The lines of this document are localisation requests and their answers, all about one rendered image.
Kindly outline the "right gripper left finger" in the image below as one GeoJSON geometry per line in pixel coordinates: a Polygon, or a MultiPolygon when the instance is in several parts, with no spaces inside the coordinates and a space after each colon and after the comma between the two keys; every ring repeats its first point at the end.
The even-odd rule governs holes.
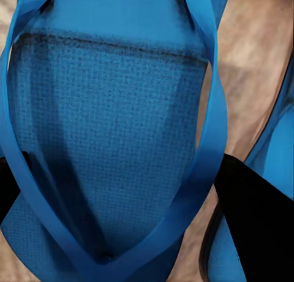
{"type": "MultiPolygon", "coordinates": [[[[26,160],[30,171],[32,172],[31,162],[28,153],[23,151],[24,159],[26,160]]],[[[12,204],[17,199],[20,193],[20,188],[11,172],[10,166],[5,157],[0,158],[0,225],[7,212],[9,212],[12,204]]]]}

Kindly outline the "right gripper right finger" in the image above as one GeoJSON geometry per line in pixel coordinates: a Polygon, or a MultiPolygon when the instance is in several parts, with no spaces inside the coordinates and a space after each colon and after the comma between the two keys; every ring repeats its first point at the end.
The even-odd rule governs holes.
{"type": "Polygon", "coordinates": [[[214,186],[247,282],[294,282],[294,201],[226,153],[214,186]]]}

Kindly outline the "sandal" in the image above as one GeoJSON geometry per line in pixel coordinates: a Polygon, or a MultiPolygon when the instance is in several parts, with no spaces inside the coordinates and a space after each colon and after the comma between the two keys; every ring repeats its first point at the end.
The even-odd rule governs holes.
{"type": "MultiPolygon", "coordinates": [[[[269,122],[243,163],[294,201],[294,54],[269,122]]],[[[208,282],[247,282],[222,206],[206,244],[204,267],[208,282]]]]}
{"type": "Polygon", "coordinates": [[[0,230],[41,282],[170,276],[225,153],[227,1],[17,0],[0,56],[0,158],[20,193],[0,230]]]}

